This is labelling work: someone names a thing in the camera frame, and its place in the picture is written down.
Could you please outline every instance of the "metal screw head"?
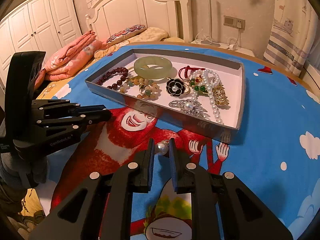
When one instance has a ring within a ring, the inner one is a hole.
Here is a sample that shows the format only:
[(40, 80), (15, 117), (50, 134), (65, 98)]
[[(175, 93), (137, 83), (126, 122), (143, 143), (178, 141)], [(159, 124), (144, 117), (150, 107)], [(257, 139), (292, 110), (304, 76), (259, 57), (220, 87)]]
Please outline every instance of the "metal screw head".
[(135, 168), (137, 168), (138, 167), (138, 164), (137, 163), (129, 163), (128, 164), (128, 168), (129, 169), (135, 169)]
[(235, 177), (235, 175), (230, 172), (230, 171), (227, 171), (224, 176), (227, 178), (227, 179), (233, 179)]
[(194, 170), (197, 167), (197, 165), (195, 165), (194, 163), (188, 163), (186, 167), (189, 170)]
[(100, 177), (100, 174), (96, 171), (90, 174), (90, 179), (97, 179), (99, 177)]

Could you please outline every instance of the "black flower brooch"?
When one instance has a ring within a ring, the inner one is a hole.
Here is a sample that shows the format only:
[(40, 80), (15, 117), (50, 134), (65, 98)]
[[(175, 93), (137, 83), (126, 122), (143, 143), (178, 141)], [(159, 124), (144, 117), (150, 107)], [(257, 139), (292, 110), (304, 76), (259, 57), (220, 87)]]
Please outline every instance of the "black flower brooch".
[(167, 92), (174, 97), (181, 96), (186, 90), (183, 81), (179, 78), (171, 78), (167, 82), (167, 86), (165, 88), (167, 89)]

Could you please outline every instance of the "bedpost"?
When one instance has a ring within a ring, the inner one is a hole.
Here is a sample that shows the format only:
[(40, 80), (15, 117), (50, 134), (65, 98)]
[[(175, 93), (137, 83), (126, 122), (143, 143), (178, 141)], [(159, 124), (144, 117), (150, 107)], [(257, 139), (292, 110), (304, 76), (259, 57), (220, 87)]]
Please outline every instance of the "bedpost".
[(191, 0), (180, 0), (180, 4), (182, 15), (183, 40), (185, 42), (191, 42), (193, 41)]
[(87, 28), (88, 28), (88, 30), (90, 31), (92, 31), (92, 27), (91, 27), (91, 24), (89, 23), (89, 20), (91, 20), (91, 17), (90, 17), (90, 15), (89, 14), (86, 14), (85, 15), (85, 22), (86, 22), (86, 24), (87, 24)]

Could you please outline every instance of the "cartoon bedsheet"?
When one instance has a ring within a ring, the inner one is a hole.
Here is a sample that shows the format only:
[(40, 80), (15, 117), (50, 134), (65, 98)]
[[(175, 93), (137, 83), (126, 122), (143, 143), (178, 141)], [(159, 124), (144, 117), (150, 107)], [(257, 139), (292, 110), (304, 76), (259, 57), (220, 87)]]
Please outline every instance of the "cartoon bedsheet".
[[(75, 145), (49, 155), (49, 179), (37, 188), (49, 212), (93, 171), (114, 172), (134, 154), (155, 143), (175, 138), (194, 163), (215, 174), (235, 173), (289, 228), (297, 239), (320, 207), (320, 104), (305, 88), (293, 85), (276, 72), (259, 72), (263, 66), (210, 49), (184, 45), (136, 45), (135, 48), (185, 50), (233, 58), (244, 63), (246, 98), (237, 138), (230, 145), (173, 126), (93, 94), (84, 80), (117, 55), (122, 47), (78, 74), (59, 97), (85, 105), (104, 104), (113, 113), (83, 135)], [(176, 195), (170, 180), (169, 159), (156, 156), (151, 192), (134, 194), (132, 240), (190, 240), (191, 197)]]

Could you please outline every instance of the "wall outlet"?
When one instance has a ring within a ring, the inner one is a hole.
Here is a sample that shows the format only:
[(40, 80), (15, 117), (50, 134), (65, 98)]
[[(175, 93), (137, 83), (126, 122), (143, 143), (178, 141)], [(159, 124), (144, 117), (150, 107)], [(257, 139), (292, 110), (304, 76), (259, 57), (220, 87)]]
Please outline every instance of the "wall outlet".
[(230, 16), (223, 16), (223, 25), (244, 30), (245, 20), (230, 17)]

